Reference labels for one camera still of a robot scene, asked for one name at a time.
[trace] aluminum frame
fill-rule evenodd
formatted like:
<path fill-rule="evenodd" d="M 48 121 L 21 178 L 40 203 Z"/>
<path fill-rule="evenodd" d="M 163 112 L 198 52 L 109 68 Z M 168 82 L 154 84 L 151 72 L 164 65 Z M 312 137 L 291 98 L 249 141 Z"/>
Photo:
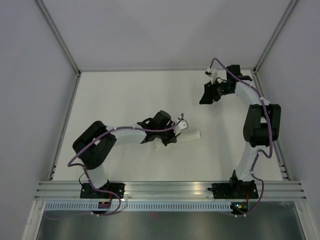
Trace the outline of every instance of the aluminum frame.
<path fill-rule="evenodd" d="M 272 49 L 275 41 L 282 32 L 287 20 L 292 15 L 299 0 L 291 0 L 288 4 L 285 12 L 283 13 L 278 25 L 276 26 L 271 38 L 269 39 L 266 47 L 264 48 L 257 64 L 252 69 L 251 73 L 253 80 L 263 94 L 263 89 L 261 86 L 261 81 L 258 78 L 258 71 L 264 63 L 267 55 Z M 43 0 L 34 0 L 39 11 L 44 17 L 44 20 L 48 24 L 48 27 L 52 31 L 53 36 L 57 40 L 61 50 L 63 51 L 65 57 L 67 58 L 69 64 L 77 75 L 77 80 L 75 81 L 74 89 L 72 91 L 68 108 L 65 114 L 65 119 L 63 126 L 60 130 L 60 138 L 56 144 L 55 155 L 53 157 L 52 169 L 49 173 L 50 179 L 53 176 L 54 169 L 56 166 L 57 157 L 59 156 L 61 144 L 66 131 L 67 123 L 71 113 L 72 105 L 77 92 L 81 70 L 78 68 L 74 58 L 72 57 L 67 45 L 65 44 L 59 30 L 57 29 L 48 9 L 46 8 Z M 307 199 L 303 191 L 302 185 L 299 181 L 291 181 L 290 174 L 287 171 L 287 165 L 284 161 L 284 156 L 281 151 L 281 144 L 279 141 L 274 143 L 274 149 L 279 162 L 279 167 L 281 170 L 282 177 L 284 181 L 266 181 L 265 182 L 265 193 L 262 201 L 293 201 L 295 202 L 298 216 L 307 240 L 317 240 L 315 229 L 312 227 L 311 219 L 307 211 Z M 195 203 L 200 201 L 201 203 L 212 203 L 221 200 L 215 200 L 211 192 L 206 191 L 208 187 L 214 182 L 125 182 L 126 193 L 125 199 L 130 200 L 134 203 L 140 203 L 145 201 L 147 203 L 152 202 L 163 202 L 168 200 L 175 202 L 189 202 Z M 261 191 L 261 183 L 257 183 L 258 191 Z M 29 219 L 23 234 L 22 239 L 31 240 L 36 239 L 38 235 L 38 230 L 40 227 L 41 218 L 46 206 L 47 201 L 72 201 L 74 203 L 82 202 L 79 198 L 80 185 L 77 181 L 42 181 L 39 183 L 37 188 L 35 201 L 33 203 Z"/>
<path fill-rule="evenodd" d="M 264 63 L 266 57 L 268 56 L 270 50 L 272 49 L 274 43 L 276 42 L 277 38 L 279 37 L 280 33 L 282 32 L 284 26 L 286 25 L 289 17 L 292 15 L 295 7 L 299 0 L 291 0 L 286 7 L 280 21 L 278 22 L 277 26 L 275 27 L 269 41 L 267 42 L 261 56 L 259 57 L 258 62 L 256 63 L 255 67 L 253 68 L 254 72 L 258 72 L 261 68 L 262 64 Z"/>

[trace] black connector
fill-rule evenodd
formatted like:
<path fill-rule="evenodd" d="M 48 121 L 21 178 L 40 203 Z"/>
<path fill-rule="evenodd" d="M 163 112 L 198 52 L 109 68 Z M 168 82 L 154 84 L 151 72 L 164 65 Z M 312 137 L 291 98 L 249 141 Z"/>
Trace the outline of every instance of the black connector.
<path fill-rule="evenodd" d="M 205 74 L 205 75 L 208 75 L 210 78 L 211 78 L 212 75 L 213 75 L 212 72 L 209 72 L 209 71 L 205 71 L 204 74 Z"/>
<path fill-rule="evenodd" d="M 171 116 L 161 110 L 157 112 L 157 114 L 153 118 L 147 118 L 146 120 L 142 122 L 138 122 L 143 129 L 150 129 L 150 130 L 164 130 L 172 127 L 175 123 L 171 120 Z M 146 137 L 144 138 L 142 144 L 152 142 L 155 140 L 155 138 L 161 139 L 162 143 L 167 146 L 171 143 L 177 142 L 177 137 L 180 134 L 175 134 L 175 131 L 169 130 L 169 131 L 163 131 L 163 132 L 146 132 Z"/>

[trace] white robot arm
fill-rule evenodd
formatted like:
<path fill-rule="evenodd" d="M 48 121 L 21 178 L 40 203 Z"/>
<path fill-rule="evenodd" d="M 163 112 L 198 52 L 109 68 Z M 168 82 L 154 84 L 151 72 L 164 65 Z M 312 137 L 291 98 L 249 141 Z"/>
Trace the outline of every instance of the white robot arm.
<path fill-rule="evenodd" d="M 175 124 L 175 122 L 171 120 L 171 116 L 163 110 L 159 111 L 153 118 L 147 118 L 130 127 L 114 127 L 104 125 L 101 121 L 95 121 L 73 143 L 72 148 L 76 153 L 79 153 L 98 136 L 114 130 L 110 134 L 102 137 L 100 141 L 90 146 L 79 156 L 87 169 L 87 174 L 92 184 L 97 189 L 100 189 L 108 183 L 108 178 L 102 163 L 113 147 L 124 144 L 144 144 L 156 138 L 161 139 L 165 146 L 170 143 L 176 143 L 181 131 L 189 127 L 188 122 L 183 119 L 182 116 L 178 117 L 176 123 L 178 124 Z"/>
<path fill-rule="evenodd" d="M 224 186 L 224 183 L 212 186 L 213 190 L 214 188 L 220 188 L 219 192 L 224 193 L 221 198 L 226 198 L 226 192 L 230 193 L 229 198 L 241 198 L 245 197 L 246 193 L 256 192 L 252 168 L 255 165 L 257 154 L 266 151 L 270 142 L 278 139 L 281 107 L 278 104 L 271 104 L 264 98 L 261 99 L 257 91 L 253 89 L 251 77 L 243 76 L 239 65 L 230 65 L 226 69 L 241 81 L 236 80 L 228 71 L 226 73 L 227 79 L 222 82 L 218 82 L 218 78 L 214 77 L 212 81 L 204 85 L 204 94 L 199 104 L 212 104 L 219 101 L 223 95 L 236 94 L 248 108 L 243 126 L 243 137 L 246 144 L 241 161 L 233 171 L 227 186 Z M 206 74 L 212 76 L 211 72 L 206 71 Z M 268 129 L 262 100 L 270 120 L 271 129 Z"/>

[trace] gray wall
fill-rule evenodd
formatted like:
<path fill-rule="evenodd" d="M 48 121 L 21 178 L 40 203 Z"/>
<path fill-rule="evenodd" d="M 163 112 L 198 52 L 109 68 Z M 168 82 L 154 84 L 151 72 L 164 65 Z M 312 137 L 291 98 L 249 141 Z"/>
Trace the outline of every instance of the gray wall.
<path fill-rule="evenodd" d="M 290 0 L 44 0 L 81 70 L 253 67 Z"/>
<path fill-rule="evenodd" d="M 0 239 L 21 238 L 75 74 L 32 0 L 0 3 Z"/>
<path fill-rule="evenodd" d="M 282 107 L 280 138 L 320 226 L 320 1 L 299 1 L 264 63 L 266 95 Z"/>

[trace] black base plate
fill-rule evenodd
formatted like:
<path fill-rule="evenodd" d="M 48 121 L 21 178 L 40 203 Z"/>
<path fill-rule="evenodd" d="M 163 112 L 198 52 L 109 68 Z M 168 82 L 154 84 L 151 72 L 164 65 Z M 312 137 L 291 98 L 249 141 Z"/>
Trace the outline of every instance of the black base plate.
<path fill-rule="evenodd" d="M 109 182 L 103 187 L 100 188 L 100 190 L 107 190 L 114 192 L 117 194 L 121 199 L 124 198 L 125 193 L 125 184 L 124 183 L 117 183 L 117 182 Z M 105 192 L 99 192 L 92 189 L 89 183 L 83 183 L 80 193 L 81 199 L 110 199 L 109 193 Z"/>
<path fill-rule="evenodd" d="M 237 188 L 232 191 L 229 183 L 213 183 L 212 188 L 209 189 L 213 192 L 214 199 L 258 199 L 258 190 L 256 184 L 250 189 L 248 188 Z"/>

